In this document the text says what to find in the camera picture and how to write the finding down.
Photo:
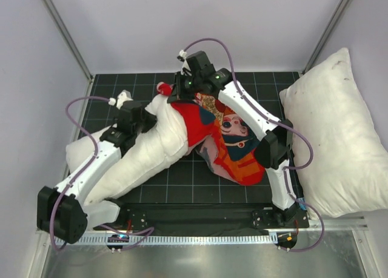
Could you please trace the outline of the white pillow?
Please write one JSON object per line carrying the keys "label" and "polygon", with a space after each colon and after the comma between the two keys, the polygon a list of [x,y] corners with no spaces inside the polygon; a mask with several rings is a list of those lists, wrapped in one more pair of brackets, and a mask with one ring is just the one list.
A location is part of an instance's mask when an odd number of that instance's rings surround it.
{"label": "white pillow", "polygon": [[167,103],[167,97],[156,95],[145,109],[156,116],[156,125],[148,132],[141,133],[124,157],[105,172],[87,195],[84,205],[127,194],[169,168],[188,152],[184,119]]}
{"label": "white pillow", "polygon": [[292,122],[293,160],[309,214],[387,208],[387,151],[342,48],[279,94]]}

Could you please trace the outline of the red patterned pillowcase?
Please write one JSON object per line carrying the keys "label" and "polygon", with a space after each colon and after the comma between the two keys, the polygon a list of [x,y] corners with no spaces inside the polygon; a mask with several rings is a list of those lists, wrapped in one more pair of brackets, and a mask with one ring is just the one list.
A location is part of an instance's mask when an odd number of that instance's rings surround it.
{"label": "red patterned pillowcase", "polygon": [[253,154],[258,139],[237,113],[201,93],[192,101],[169,104],[172,86],[160,82],[156,90],[157,130],[169,154],[179,159],[196,150],[220,177],[244,186],[262,181],[265,169]]}

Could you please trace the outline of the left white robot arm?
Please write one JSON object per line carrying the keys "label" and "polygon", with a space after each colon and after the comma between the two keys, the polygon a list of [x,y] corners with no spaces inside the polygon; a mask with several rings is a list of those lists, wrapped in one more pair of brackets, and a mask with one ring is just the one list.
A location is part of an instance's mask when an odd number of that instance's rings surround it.
{"label": "left white robot arm", "polygon": [[92,153],[66,179],[50,188],[44,186],[37,196],[36,225],[65,243],[76,243],[85,231],[109,224],[121,230],[128,223],[122,203],[107,199],[94,205],[85,200],[98,181],[131,149],[141,133],[156,124],[154,114],[137,101],[124,101],[115,124],[99,139],[92,139]]}

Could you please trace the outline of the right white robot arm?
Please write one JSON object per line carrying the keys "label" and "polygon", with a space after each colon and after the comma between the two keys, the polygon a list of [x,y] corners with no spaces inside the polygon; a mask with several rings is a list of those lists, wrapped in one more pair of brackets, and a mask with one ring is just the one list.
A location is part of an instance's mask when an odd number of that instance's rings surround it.
{"label": "right white robot arm", "polygon": [[193,102],[197,94],[213,96],[231,108],[255,134],[258,145],[254,158],[266,169],[269,178],[273,220],[288,227],[298,210],[290,180],[290,149],[295,132],[289,120],[280,120],[260,106],[236,80],[233,68],[216,70],[204,51],[188,55],[181,50],[178,60],[182,68],[175,74],[169,103]]}

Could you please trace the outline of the black grid mat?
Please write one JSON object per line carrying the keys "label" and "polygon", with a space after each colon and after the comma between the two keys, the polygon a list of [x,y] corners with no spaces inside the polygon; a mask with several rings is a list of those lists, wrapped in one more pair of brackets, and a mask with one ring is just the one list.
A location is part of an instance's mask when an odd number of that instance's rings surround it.
{"label": "black grid mat", "polygon": [[[299,73],[239,72],[236,77],[267,111],[283,118],[278,93],[293,84]],[[173,74],[97,74],[90,94],[110,98],[128,90],[137,101],[148,103],[161,81],[172,82]],[[134,204],[253,204],[269,203],[272,197],[266,176],[256,185],[237,185],[211,173],[205,161],[193,151],[121,199]]]}

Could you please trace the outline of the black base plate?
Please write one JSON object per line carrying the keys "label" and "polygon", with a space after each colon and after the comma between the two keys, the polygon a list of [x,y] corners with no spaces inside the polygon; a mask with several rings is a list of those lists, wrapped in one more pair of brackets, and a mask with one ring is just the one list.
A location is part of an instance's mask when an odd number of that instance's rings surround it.
{"label": "black base plate", "polygon": [[269,230],[309,227],[299,206],[284,217],[271,204],[122,204],[118,218],[105,224],[139,232],[153,227],[154,236],[258,236]]}

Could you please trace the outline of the left aluminium frame post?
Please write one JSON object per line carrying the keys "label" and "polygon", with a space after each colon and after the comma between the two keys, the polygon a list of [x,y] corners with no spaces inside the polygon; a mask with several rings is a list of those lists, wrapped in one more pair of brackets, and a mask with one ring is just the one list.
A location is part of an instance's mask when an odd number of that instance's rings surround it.
{"label": "left aluminium frame post", "polygon": [[58,9],[56,8],[54,2],[52,0],[41,0],[44,4],[46,10],[48,11],[49,15],[53,19],[53,22],[56,25],[56,28],[58,29],[60,35],[62,36],[64,42],[66,43],[68,49],[70,50],[72,56],[74,57],[75,61],[77,62],[78,66],[80,67],[81,71],[83,72],[84,76],[88,79],[88,81],[91,81],[93,78],[92,73],[90,72],[89,68],[87,67],[87,64],[85,63],[84,58],[81,56],[81,53],[79,49],[77,48],[72,36],[70,35],[61,15],[58,12]]}

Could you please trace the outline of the aluminium frame post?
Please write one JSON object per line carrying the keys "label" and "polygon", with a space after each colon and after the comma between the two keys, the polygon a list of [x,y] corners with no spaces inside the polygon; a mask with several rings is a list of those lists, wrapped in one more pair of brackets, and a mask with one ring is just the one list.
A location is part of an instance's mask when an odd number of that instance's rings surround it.
{"label": "aluminium frame post", "polygon": [[321,37],[319,38],[319,41],[317,42],[309,60],[307,61],[306,66],[304,67],[302,74],[308,72],[317,62],[318,58],[320,57],[321,53],[323,52],[325,46],[327,45],[330,37],[332,36],[333,32],[336,30],[338,24],[340,23],[342,17],[344,16],[346,10],[350,7],[351,2],[353,0],[339,0],[339,3],[337,4],[336,8],[334,9],[334,12],[332,16],[330,17],[330,20],[328,21],[328,24],[326,25]]}
{"label": "aluminium frame post", "polygon": [[58,9],[56,8],[54,2],[52,0],[41,0],[44,4],[46,10],[48,11],[49,15],[53,19],[53,22],[56,25],[56,28],[58,29],[60,35],[62,36],[64,42],[66,43],[68,49],[70,50],[72,56],[74,57],[75,61],[77,62],[78,66],[80,67],[81,71],[83,72],[84,76],[88,79],[88,81],[91,81],[93,78],[92,73],[90,72],[89,68],[87,67],[87,64],[85,63],[84,58],[81,56],[81,53],[79,49],[77,48],[72,36],[70,35],[61,15],[58,12]]}

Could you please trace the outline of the right aluminium frame post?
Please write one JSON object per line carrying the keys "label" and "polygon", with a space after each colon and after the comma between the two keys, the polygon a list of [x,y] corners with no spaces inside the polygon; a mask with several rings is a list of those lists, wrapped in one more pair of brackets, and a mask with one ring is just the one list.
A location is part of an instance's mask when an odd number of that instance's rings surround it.
{"label": "right aluminium frame post", "polygon": [[302,74],[308,72],[317,62],[318,58],[320,57],[321,53],[323,52],[325,46],[327,45],[330,37],[332,36],[333,32],[336,30],[338,24],[340,23],[342,17],[344,16],[346,10],[350,7],[351,2],[353,0],[339,0],[339,3],[337,4],[336,8],[334,9],[334,12],[332,16],[330,17],[330,20],[328,21],[328,24],[326,25],[321,37],[319,38],[319,41],[317,42],[309,60],[307,61],[306,66],[304,67]]}

